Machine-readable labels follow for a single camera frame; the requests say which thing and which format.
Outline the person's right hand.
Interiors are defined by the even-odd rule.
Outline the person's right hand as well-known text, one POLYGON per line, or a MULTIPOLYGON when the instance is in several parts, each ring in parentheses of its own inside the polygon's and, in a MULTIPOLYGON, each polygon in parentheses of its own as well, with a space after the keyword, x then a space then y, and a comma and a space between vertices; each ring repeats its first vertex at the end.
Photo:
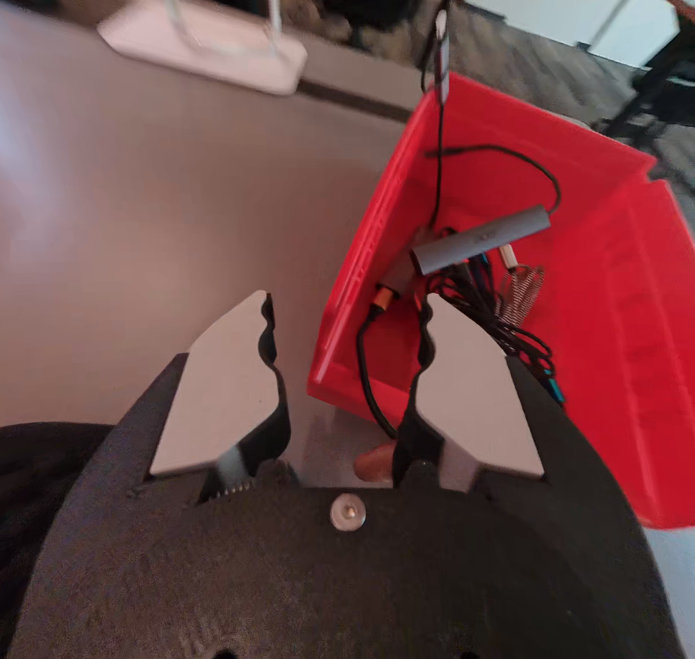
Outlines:
POLYGON ((393 481, 393 455, 397 442, 390 440, 358 455, 353 472, 362 482, 388 483, 393 481))

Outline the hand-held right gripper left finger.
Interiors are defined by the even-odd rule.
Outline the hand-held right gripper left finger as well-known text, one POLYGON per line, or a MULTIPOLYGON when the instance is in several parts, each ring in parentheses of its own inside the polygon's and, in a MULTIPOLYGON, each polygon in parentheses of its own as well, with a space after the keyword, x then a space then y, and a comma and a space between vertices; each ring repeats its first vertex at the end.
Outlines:
POLYGON ((283 455, 291 421, 274 327, 272 296, 257 290, 190 346, 150 475, 213 468, 232 488, 283 455))

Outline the grey usb hub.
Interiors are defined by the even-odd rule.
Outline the grey usb hub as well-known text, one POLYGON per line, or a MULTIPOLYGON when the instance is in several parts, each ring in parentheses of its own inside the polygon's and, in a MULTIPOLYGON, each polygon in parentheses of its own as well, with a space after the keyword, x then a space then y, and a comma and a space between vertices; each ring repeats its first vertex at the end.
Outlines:
POLYGON ((415 246, 410 252, 415 270, 427 276, 462 263, 472 256, 484 254, 522 238, 532 236, 551 226, 545 209, 534 206, 506 215, 471 229, 415 246))

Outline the red plastic bin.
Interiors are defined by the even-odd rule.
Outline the red plastic bin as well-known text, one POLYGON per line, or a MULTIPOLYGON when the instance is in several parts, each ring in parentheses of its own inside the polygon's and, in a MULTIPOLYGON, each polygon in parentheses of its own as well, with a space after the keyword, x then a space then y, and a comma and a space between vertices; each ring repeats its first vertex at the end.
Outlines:
MULTIPOLYGON (((307 393, 370 420, 355 339, 379 279, 427 224, 439 105, 419 102, 328 298, 307 393)), ((523 328, 552 350, 569 418, 640 523, 694 526, 694 242, 654 159, 561 116, 450 74, 444 147, 496 144, 561 189, 551 228, 513 244, 543 287, 523 328)))

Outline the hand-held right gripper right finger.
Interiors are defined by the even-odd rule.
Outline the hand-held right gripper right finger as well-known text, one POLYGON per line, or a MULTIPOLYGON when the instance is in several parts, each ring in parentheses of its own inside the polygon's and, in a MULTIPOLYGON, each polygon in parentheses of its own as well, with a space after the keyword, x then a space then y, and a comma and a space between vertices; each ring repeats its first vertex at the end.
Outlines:
POLYGON ((508 357, 481 326, 439 294, 422 301, 420 368, 393 454, 399 487, 416 462, 434 465, 439 485, 468 492, 482 471, 544 476, 508 357))

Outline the white panel stand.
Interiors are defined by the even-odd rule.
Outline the white panel stand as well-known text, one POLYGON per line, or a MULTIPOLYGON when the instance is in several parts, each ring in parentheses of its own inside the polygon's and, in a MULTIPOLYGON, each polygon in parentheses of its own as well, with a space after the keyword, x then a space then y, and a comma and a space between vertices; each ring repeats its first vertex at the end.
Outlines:
POLYGON ((269 21, 179 0, 136 0, 97 31, 114 51, 276 96, 295 93, 308 53, 282 30, 280 0, 268 0, 269 21))

